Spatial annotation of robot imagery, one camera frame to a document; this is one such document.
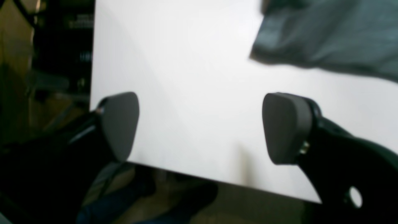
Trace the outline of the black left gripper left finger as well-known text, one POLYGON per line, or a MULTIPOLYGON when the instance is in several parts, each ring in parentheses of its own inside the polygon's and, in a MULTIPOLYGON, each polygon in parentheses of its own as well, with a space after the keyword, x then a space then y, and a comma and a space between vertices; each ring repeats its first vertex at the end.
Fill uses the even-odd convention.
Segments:
POLYGON ((138 96, 105 97, 65 127, 1 148, 1 214, 13 224, 74 224, 85 195, 111 162, 127 161, 138 96))

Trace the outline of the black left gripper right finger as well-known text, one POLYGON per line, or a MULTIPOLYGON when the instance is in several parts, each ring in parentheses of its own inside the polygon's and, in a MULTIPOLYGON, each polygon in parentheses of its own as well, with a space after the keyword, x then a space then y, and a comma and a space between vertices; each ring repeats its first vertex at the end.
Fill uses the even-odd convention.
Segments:
POLYGON ((268 93, 262 120, 271 161, 300 167, 322 202, 312 224, 397 223, 396 153, 351 135, 306 97, 268 93))

